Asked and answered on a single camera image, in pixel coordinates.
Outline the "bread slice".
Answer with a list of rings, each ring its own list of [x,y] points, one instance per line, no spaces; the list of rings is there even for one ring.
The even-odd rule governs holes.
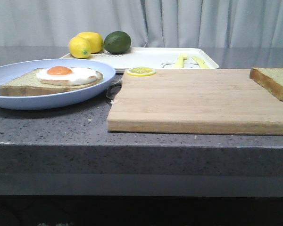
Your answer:
[[[40,95],[63,93],[63,92],[69,92],[73,90],[90,87],[102,82],[103,80],[103,74],[102,74],[102,79],[100,81],[96,81],[91,84],[76,85],[76,86],[58,86],[58,85],[45,84],[40,82],[36,78],[36,74],[40,69],[41,68],[34,69],[18,78],[15,78],[11,81],[8,81],[0,85],[0,96],[21,97],[21,96],[40,96]]]
[[[283,101],[283,68],[252,68],[250,78]]]

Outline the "light blue plate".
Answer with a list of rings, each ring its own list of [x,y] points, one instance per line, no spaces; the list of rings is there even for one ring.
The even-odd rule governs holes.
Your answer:
[[[112,80],[116,75],[116,71],[112,66],[101,62],[70,58],[44,59],[0,66],[0,85],[36,68],[51,68],[57,65],[92,68],[103,74],[103,81],[88,88],[58,94],[28,97],[0,96],[0,108],[12,110],[44,110],[77,104],[105,91],[112,84]]]

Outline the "white serving tray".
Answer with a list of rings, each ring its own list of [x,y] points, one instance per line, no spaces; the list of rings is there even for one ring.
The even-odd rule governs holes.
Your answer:
[[[184,68],[200,69],[192,59],[197,56],[204,59],[210,69],[217,69],[219,65],[199,48],[130,48],[120,55],[110,54],[106,50],[92,54],[88,59],[108,64],[115,68],[116,72],[122,73],[127,68],[145,66],[154,69],[172,69],[180,53],[187,53]]]

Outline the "lemon slice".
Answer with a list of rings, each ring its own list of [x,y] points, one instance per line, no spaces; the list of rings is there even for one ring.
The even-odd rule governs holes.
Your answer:
[[[156,70],[150,67],[139,66],[126,69],[126,73],[131,76],[151,76],[156,73]]]

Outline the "wooden cutting board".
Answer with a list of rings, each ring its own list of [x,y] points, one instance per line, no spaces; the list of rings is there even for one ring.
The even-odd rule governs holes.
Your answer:
[[[158,69],[124,74],[109,131],[283,135],[283,101],[248,69]]]

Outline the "yellow plastic fork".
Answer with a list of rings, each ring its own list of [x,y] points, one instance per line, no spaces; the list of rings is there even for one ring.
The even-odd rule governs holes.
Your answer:
[[[187,53],[180,53],[177,58],[177,61],[174,64],[174,68],[184,68],[184,61],[187,59],[187,57]]]

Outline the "green lime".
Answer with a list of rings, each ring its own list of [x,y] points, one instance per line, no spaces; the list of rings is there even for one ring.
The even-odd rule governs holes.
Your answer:
[[[123,54],[131,46],[131,37],[123,31],[110,33],[104,39],[104,49],[111,54]]]

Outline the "yellow plastic knife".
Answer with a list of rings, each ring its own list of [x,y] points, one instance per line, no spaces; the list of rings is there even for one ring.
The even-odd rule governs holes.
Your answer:
[[[201,69],[210,69],[206,61],[198,56],[192,56],[192,59],[199,65]]]

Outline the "rear yellow lemon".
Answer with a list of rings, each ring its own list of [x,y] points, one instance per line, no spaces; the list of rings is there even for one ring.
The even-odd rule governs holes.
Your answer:
[[[89,41],[91,45],[91,53],[99,53],[103,49],[104,40],[97,32],[81,32],[77,34],[78,37],[84,38]]]

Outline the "yellow lemon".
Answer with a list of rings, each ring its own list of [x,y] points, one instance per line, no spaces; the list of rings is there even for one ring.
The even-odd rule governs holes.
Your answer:
[[[91,45],[91,53],[99,53],[103,49],[104,40],[97,32],[81,32],[77,34],[78,37],[84,38],[89,41]]]
[[[91,45],[88,40],[75,36],[68,43],[70,54],[79,59],[88,58],[91,55]]]

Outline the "fried egg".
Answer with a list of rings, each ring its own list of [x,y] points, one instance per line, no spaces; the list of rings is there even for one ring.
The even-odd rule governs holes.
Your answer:
[[[45,84],[76,86],[100,81],[102,74],[91,68],[55,66],[50,69],[40,69],[36,78]]]

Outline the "front yellow lemon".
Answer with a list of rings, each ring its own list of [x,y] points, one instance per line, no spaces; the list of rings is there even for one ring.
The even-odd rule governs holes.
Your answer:
[[[91,55],[91,45],[88,40],[75,36],[68,43],[70,54],[79,59],[88,58]]]

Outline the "white curtain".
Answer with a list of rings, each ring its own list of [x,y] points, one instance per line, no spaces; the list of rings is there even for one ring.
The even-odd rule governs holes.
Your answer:
[[[135,47],[283,48],[283,0],[0,0],[0,46],[124,31]]]

